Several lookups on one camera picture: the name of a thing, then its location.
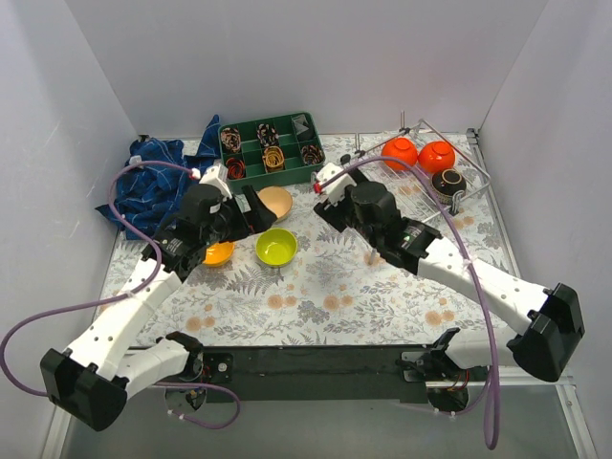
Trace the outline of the lime green bowl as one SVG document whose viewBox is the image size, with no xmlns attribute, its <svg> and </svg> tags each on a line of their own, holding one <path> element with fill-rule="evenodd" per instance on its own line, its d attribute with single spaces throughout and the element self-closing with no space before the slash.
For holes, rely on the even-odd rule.
<svg viewBox="0 0 612 459">
<path fill-rule="evenodd" d="M 274 268 L 290 263 L 297 249 L 294 234 L 283 228 L 268 229 L 258 237 L 255 244 L 255 253 L 259 261 Z"/>
</svg>

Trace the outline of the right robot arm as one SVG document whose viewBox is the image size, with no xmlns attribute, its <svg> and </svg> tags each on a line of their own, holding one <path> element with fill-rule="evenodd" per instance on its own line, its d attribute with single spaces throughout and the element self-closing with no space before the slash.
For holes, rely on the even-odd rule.
<svg viewBox="0 0 612 459">
<path fill-rule="evenodd" d="M 503 327 L 478 337 L 446 331 L 429 348 L 426 370 L 454 380 L 466 369 L 517 366 L 547 383 L 559 380 L 584 336 L 578 293 L 549 289 L 474 258 L 435 228 L 403 217 L 395 197 L 358 169 L 327 164 L 314 178 L 314 211 L 337 231 L 355 230 L 388 264 L 480 303 Z"/>
</svg>

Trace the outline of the yellow bowl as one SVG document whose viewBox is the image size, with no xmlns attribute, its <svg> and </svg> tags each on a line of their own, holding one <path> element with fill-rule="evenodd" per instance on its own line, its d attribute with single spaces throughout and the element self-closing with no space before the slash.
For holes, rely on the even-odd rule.
<svg viewBox="0 0 612 459">
<path fill-rule="evenodd" d="M 209 267 L 220 267 L 230 261 L 235 249 L 234 242 L 216 243 L 207 248 L 202 263 Z"/>
</svg>

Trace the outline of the beige bowl with drawing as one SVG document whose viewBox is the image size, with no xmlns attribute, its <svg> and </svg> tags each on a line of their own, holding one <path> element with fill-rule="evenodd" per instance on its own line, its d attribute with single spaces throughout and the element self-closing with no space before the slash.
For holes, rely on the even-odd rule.
<svg viewBox="0 0 612 459">
<path fill-rule="evenodd" d="M 276 221 L 286 219 L 293 207 L 291 193 L 281 186 L 267 186 L 257 192 L 262 203 L 276 216 Z"/>
</svg>

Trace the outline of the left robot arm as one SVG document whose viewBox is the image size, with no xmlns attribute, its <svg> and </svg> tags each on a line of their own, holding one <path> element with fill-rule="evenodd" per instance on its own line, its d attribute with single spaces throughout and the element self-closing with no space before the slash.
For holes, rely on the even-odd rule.
<svg viewBox="0 0 612 459">
<path fill-rule="evenodd" d="M 242 211 L 215 185 L 192 186 L 173 229 L 159 232 L 142 253 L 120 295 L 63 351 L 49 350 L 40 362 L 49 400 L 95 431 L 112 425 L 127 401 L 167 378 L 203 381 L 205 350 L 195 338 L 173 332 L 132 357 L 126 352 L 154 312 L 201 266 L 207 248 L 268 230 L 276 220 L 252 186 L 242 191 Z"/>
</svg>

